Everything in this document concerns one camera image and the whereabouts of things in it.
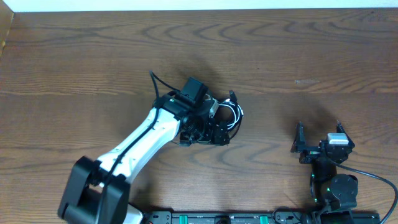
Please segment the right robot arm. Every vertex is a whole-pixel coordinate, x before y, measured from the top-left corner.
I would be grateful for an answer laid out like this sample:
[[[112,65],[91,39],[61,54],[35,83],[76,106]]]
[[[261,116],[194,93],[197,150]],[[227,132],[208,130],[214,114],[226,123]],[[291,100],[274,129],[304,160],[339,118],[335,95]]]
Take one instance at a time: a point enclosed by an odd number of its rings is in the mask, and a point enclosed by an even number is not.
[[[307,145],[303,123],[296,125],[290,151],[300,154],[299,163],[312,167],[310,193],[318,206],[311,212],[314,223],[321,223],[322,215],[345,212],[357,206],[358,179],[337,173],[337,166],[348,159],[354,147],[341,123],[316,146]]]

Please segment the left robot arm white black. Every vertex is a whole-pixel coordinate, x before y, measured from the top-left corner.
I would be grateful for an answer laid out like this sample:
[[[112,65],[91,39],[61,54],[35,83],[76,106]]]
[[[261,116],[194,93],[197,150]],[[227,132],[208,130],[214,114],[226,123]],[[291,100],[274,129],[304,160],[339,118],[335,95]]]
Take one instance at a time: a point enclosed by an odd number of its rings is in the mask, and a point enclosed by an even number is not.
[[[216,119],[220,108],[235,118],[241,107],[209,94],[170,93],[154,101],[147,118],[119,145],[73,165],[57,215],[67,223],[141,223],[144,214],[129,203],[131,184],[151,158],[176,136],[180,144],[224,146],[234,123]]]

